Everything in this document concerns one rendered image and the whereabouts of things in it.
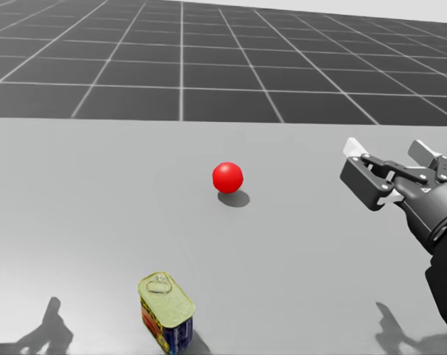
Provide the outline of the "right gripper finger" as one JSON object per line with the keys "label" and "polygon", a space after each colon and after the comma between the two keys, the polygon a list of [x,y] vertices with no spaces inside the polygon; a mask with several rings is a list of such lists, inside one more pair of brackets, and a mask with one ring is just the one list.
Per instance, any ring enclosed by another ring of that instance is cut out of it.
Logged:
{"label": "right gripper finger", "polygon": [[340,179],[371,211],[388,203],[400,203],[404,196],[395,187],[395,178],[405,178],[415,185],[429,183],[426,167],[404,166],[392,160],[381,160],[366,151],[355,138],[348,138],[343,153],[346,157]]}
{"label": "right gripper finger", "polygon": [[434,152],[421,140],[415,140],[409,147],[408,155],[419,166],[435,171],[435,178],[439,183],[447,182],[447,156]]}

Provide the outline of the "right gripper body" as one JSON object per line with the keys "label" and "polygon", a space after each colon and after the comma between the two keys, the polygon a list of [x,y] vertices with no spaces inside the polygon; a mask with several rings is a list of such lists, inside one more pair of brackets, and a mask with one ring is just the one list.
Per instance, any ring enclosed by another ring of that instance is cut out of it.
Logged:
{"label": "right gripper body", "polygon": [[447,230],[447,180],[435,173],[420,173],[419,181],[395,175],[395,190],[403,196],[397,205],[404,211],[410,232],[433,254]]}

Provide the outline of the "small round ball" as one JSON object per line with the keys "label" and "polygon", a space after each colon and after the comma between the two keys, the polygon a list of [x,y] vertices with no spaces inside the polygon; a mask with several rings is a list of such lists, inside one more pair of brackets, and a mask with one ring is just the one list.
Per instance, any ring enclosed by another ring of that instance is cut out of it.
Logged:
{"label": "small round ball", "polygon": [[219,192],[232,194],[242,186],[244,176],[240,167],[235,163],[224,162],[213,170],[212,181]]}

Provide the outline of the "green and blue rectangular can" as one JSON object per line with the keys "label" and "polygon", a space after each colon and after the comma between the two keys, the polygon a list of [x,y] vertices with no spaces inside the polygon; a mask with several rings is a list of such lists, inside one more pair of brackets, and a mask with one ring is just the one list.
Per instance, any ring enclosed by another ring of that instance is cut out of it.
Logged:
{"label": "green and blue rectangular can", "polygon": [[193,339],[195,305],[164,271],[143,278],[137,285],[143,323],[166,355],[184,351]]}

